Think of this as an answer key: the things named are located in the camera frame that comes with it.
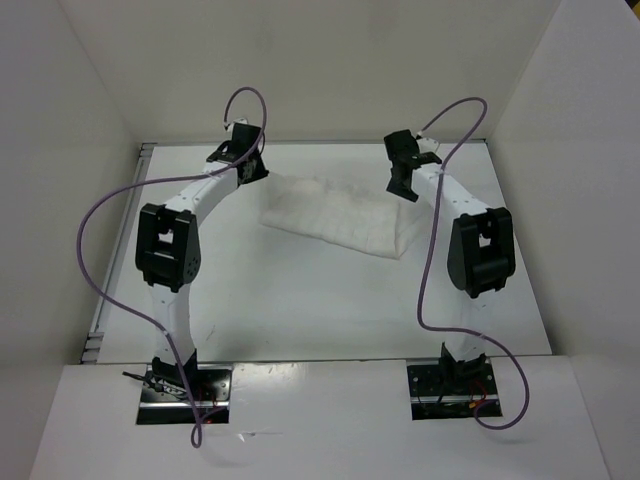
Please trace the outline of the white pleated skirt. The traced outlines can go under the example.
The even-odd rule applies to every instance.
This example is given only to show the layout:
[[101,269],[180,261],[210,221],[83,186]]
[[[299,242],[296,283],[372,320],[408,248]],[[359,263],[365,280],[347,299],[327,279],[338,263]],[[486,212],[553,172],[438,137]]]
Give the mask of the white pleated skirt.
[[431,208],[362,185],[273,174],[260,189],[259,222],[367,255],[397,260]]

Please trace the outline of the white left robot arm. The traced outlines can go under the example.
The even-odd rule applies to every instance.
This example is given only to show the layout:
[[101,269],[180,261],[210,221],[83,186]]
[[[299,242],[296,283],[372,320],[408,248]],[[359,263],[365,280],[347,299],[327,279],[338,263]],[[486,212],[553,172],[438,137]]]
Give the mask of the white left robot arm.
[[150,287],[152,318],[161,328],[152,359],[152,378],[176,399],[199,387],[197,349],[190,329],[190,287],[202,255],[199,227],[240,186],[269,175],[255,144],[261,129],[231,126],[231,138],[206,159],[202,179],[191,181],[162,204],[145,204],[139,213],[135,266]]

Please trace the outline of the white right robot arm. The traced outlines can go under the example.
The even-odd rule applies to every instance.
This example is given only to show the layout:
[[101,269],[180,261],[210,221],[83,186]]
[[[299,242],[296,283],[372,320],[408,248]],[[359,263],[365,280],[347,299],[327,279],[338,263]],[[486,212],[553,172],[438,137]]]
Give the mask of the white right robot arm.
[[[419,287],[417,317],[430,333],[441,333],[438,380],[450,393],[462,392],[481,375],[488,327],[498,293],[514,275],[513,220],[505,207],[492,208],[457,180],[445,178],[437,143],[400,130],[384,137],[391,162],[387,191],[433,208],[427,261]],[[431,268],[446,270],[445,286],[457,306],[441,325],[424,312]]]

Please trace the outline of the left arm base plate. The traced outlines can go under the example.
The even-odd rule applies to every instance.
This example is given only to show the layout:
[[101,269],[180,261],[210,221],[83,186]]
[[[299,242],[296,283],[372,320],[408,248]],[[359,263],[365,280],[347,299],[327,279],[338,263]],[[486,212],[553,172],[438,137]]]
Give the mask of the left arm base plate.
[[[231,366],[215,365],[205,365],[196,373],[192,393],[198,414],[204,417],[204,424],[229,422],[232,373]],[[138,425],[195,423],[183,386],[155,378],[150,366],[143,375],[126,371],[122,375],[141,384]]]

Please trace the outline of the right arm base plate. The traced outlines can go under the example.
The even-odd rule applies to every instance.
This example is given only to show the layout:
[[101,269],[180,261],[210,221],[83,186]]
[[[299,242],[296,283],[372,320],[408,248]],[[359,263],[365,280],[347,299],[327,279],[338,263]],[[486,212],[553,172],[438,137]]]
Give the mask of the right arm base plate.
[[498,389],[489,361],[470,379],[446,383],[434,359],[408,362],[406,365],[412,419],[452,420],[474,417],[481,407],[480,418],[499,418],[502,410]]

